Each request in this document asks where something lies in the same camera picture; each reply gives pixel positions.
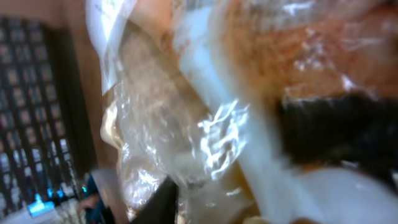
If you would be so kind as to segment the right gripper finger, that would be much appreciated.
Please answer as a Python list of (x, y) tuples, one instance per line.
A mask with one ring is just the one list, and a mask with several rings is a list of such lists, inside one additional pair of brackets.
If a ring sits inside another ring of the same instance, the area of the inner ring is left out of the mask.
[(130, 224), (176, 224), (178, 185), (166, 177)]

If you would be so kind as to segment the beige mushroom pouch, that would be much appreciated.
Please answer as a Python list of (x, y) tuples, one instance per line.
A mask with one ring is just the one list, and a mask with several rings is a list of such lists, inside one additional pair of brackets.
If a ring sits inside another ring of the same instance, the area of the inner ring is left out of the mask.
[(249, 113), (210, 110), (181, 71), (173, 14), (181, 1), (87, 1), (105, 99), (101, 137), (118, 151), (132, 221), (166, 177), (178, 185), (177, 223), (282, 222), (261, 215), (239, 156)]

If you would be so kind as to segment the grey plastic shopping basket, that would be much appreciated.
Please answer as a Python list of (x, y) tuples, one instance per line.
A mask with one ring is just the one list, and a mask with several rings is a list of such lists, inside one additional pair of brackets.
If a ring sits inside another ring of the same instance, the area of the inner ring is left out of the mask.
[(96, 154), (72, 37), (1, 18), (1, 217), (81, 198)]

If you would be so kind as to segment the white lentil food bag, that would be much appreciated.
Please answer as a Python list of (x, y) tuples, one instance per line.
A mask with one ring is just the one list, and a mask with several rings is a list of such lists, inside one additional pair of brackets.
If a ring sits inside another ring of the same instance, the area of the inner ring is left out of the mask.
[(277, 222), (302, 187), (276, 156), (276, 104), (397, 94), (397, 8), (385, 1), (181, 1), (173, 30), (180, 69), (207, 107), (248, 110), (239, 165), (261, 215)]

